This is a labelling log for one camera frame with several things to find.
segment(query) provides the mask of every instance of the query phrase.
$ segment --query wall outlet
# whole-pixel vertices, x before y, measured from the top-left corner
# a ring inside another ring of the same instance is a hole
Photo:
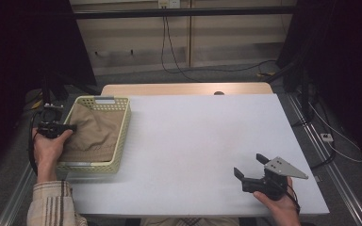
[[[158,8],[169,8],[169,1],[170,0],[158,0]]]
[[[180,0],[169,0],[169,8],[181,8]]]
[[[324,142],[333,142],[334,139],[332,138],[332,136],[330,134],[320,134],[320,137],[322,139],[322,141]]]

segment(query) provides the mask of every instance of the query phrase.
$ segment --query human hand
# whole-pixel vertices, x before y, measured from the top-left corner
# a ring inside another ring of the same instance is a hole
[[[288,185],[292,187],[290,177],[288,177]],[[288,187],[288,193],[293,197],[293,191],[290,187]],[[301,225],[295,203],[288,196],[284,195],[279,201],[273,201],[259,191],[255,191],[254,196],[269,208],[278,226]]]
[[[34,138],[34,157],[38,165],[37,183],[55,181],[56,165],[63,152],[63,144],[69,138],[73,131],[66,130],[59,137],[50,139],[37,133],[37,129],[33,129]]]

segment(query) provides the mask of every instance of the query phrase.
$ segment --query metal frame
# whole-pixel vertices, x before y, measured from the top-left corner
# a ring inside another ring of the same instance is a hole
[[[77,11],[24,13],[27,18],[47,17],[52,20],[63,18],[111,19],[111,18],[143,18],[143,17],[185,17],[185,16],[227,16],[227,15],[271,15],[292,14],[299,7],[257,7],[257,8],[166,8],[166,9],[138,9],[138,10],[111,10],[111,11]]]
[[[290,94],[288,94],[288,100],[298,118],[301,121],[304,121],[304,113],[301,111],[302,106],[296,97],[293,98]],[[311,140],[313,147],[315,148],[321,161],[327,159],[330,154],[328,153],[327,148],[324,146],[324,143],[321,141],[321,137],[314,128],[313,124],[308,123],[307,125],[304,125],[304,130]],[[352,218],[354,219],[356,225],[362,226],[362,205],[355,196],[351,187],[346,182],[342,173],[339,171],[339,168],[335,162],[331,162],[330,164],[325,165],[325,168],[334,182],[334,185],[337,188],[337,191],[339,192],[342,200],[345,202],[346,207],[348,208],[349,212],[351,212]]]
[[[31,166],[27,164],[20,181],[17,183],[16,188],[14,189],[7,205],[5,206],[5,209],[0,216],[0,226],[9,226],[13,224],[14,219],[19,212],[20,206],[25,199],[25,195],[27,192],[29,192],[29,188],[32,187],[34,178],[34,172]]]

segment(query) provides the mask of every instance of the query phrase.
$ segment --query basket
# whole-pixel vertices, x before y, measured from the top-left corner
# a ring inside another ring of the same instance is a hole
[[[125,97],[107,97],[107,96],[80,96],[75,103],[86,106],[92,110],[98,111],[124,111],[123,121],[120,128],[113,156],[108,162],[58,162],[59,170],[66,171],[88,171],[88,172],[112,172],[119,170],[120,161],[123,155],[123,146],[128,130],[128,124],[131,118],[131,108],[129,99]],[[65,120],[68,123],[72,116],[74,107],[70,110]]]

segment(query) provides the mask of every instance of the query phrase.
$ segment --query white table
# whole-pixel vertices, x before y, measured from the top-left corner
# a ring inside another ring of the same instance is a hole
[[[237,167],[245,176],[261,178],[256,153],[281,156],[309,175],[294,180],[301,214],[329,212],[275,94],[130,96],[130,103],[119,172],[67,178],[80,214],[266,216],[267,208],[242,192],[233,174]]]

